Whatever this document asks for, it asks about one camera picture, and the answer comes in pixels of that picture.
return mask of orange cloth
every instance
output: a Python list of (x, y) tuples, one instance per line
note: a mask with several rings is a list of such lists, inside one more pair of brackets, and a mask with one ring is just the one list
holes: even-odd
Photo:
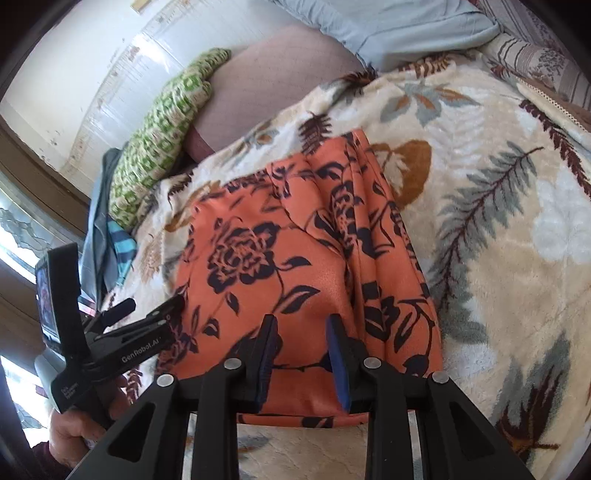
[(280, 348), (261, 415), (277, 426), (358, 424), (335, 393), (326, 319), (401, 372), (442, 368), (433, 301), (362, 131), (326, 141), (198, 200), (180, 261), (186, 299), (158, 373), (204, 374), (276, 315)]

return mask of person's hand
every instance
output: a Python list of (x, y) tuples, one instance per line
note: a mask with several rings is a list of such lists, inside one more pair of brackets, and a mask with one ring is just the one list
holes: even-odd
[[(115, 384), (119, 388), (109, 406), (109, 416), (113, 420), (129, 408), (129, 401), (121, 391), (127, 385), (126, 378), (119, 377)], [(88, 453), (84, 440), (98, 442), (104, 434), (105, 429), (81, 410), (72, 409), (64, 414), (53, 410), (49, 420), (49, 452), (59, 463), (73, 469)]]

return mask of gray cloth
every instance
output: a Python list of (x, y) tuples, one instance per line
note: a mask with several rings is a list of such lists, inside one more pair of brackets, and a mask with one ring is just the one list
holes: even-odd
[(88, 212), (88, 231), (80, 259), (80, 286), (100, 309), (103, 296), (119, 277), (117, 258), (107, 227), (109, 191), (121, 150), (111, 148), (104, 156), (100, 176), (92, 190)]
[(467, 0), (269, 0), (339, 40), (378, 72), (427, 55), (479, 47), (499, 33)]

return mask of cream blanket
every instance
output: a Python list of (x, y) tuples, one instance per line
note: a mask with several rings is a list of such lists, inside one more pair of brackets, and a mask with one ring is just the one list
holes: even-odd
[[(479, 53), (312, 91), (141, 208), (138, 255), (107, 304), (142, 318), (171, 294), (191, 201), (266, 163), (362, 128), (439, 309), (446, 369), (538, 479), (589, 443), (591, 134)], [(133, 371), (131, 397), (153, 377)], [(245, 479), (363, 478), (364, 427), (240, 426)]]

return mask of green knitted fabric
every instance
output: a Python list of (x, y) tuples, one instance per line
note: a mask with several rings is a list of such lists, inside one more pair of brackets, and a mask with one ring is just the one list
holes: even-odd
[(178, 156), (195, 114), (212, 95), (205, 80), (230, 58), (230, 51), (212, 48), (164, 86), (125, 147), (113, 174), (109, 214), (131, 230), (136, 212), (150, 188), (163, 178)]

